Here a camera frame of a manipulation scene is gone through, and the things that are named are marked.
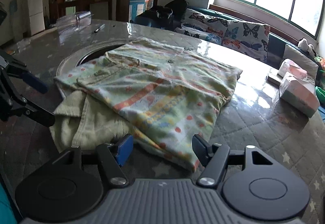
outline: teal fabric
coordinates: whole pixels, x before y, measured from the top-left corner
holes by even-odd
[[[12,212],[9,199],[0,184],[0,223],[3,224],[17,224],[17,221]]]

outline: refrigerator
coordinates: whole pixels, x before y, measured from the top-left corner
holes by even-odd
[[[27,0],[27,3],[30,35],[33,36],[45,30],[43,0]]]

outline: folded cloth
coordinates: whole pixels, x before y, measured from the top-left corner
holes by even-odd
[[[192,136],[210,139],[241,72],[191,48],[141,39],[56,80],[65,88],[85,91],[122,116],[133,125],[129,133],[148,152],[195,170],[199,161]]]
[[[60,152],[71,145],[95,149],[97,145],[118,140],[132,130],[128,121],[81,90],[67,96],[54,115],[55,123],[50,131]]]

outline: circular black disc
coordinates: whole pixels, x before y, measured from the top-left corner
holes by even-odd
[[[103,186],[80,169],[50,175],[30,175],[16,189],[16,202],[24,216],[42,222],[66,222],[91,211],[101,200]]]
[[[249,218],[280,221],[304,211],[309,190],[303,180],[284,167],[253,166],[228,178],[222,196],[229,206]]]

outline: quilted mat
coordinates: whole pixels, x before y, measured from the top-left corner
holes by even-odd
[[[102,23],[106,26],[97,35],[92,32]],[[89,45],[110,42],[114,38],[145,36],[170,45],[188,47],[217,61],[236,66],[243,73],[236,85],[232,100],[220,111],[214,126],[211,143],[227,144],[242,150],[255,145],[301,177],[309,186],[311,200],[302,220],[305,223],[324,223],[325,190],[325,128],[318,112],[308,119],[288,103],[279,100],[277,87],[267,83],[271,67],[225,47],[178,33],[122,22],[94,21],[88,28],[73,34],[63,43],[57,32],[32,41],[30,47],[18,54],[29,69],[50,85],[45,95],[14,80],[18,91],[43,108],[53,111],[62,101],[53,84],[60,62]],[[0,163],[13,188],[57,153],[48,128],[25,116],[0,122]],[[180,178],[196,180],[195,174],[138,148],[123,167],[129,179],[135,177]],[[227,175],[240,170],[231,167]],[[98,175],[96,167],[86,171]]]

